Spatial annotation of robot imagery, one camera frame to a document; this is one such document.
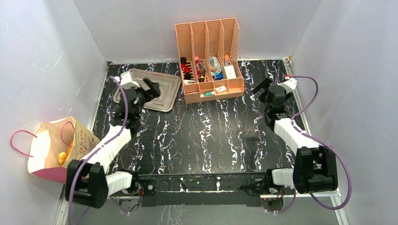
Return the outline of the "silver metal tray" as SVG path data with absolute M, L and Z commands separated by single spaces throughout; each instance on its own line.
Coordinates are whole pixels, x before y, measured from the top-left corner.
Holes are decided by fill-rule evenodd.
M 152 98 L 144 108 L 159 112 L 172 110 L 182 79 L 176 75 L 130 69 L 116 77 L 121 86 L 130 94 L 143 89 Z

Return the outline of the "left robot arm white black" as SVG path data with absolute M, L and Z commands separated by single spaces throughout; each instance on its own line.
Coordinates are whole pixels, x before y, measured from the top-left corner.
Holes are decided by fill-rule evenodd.
M 107 198 L 124 190 L 135 195 L 140 182 L 129 170 L 109 174 L 110 164 L 116 155 L 137 133 L 144 104 L 161 95 L 160 86 L 149 78 L 143 78 L 144 89 L 129 77 L 111 77 L 122 95 L 119 112 L 110 124 L 106 136 L 92 151 L 80 160 L 73 159 L 67 166 L 65 197 L 70 204 L 101 208 Z

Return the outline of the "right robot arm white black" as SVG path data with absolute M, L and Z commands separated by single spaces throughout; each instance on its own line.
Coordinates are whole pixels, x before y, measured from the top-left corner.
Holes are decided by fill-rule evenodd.
M 326 146 L 306 136 L 285 110 L 285 102 L 293 96 L 297 81 L 287 78 L 277 84 L 266 78 L 252 94 L 263 90 L 259 101 L 265 105 L 266 125 L 288 145 L 295 156 L 294 167 L 267 169 L 262 180 L 241 185 L 240 190 L 255 194 L 277 194 L 282 188 L 295 189 L 300 194 L 334 191 L 338 186 L 336 155 Z

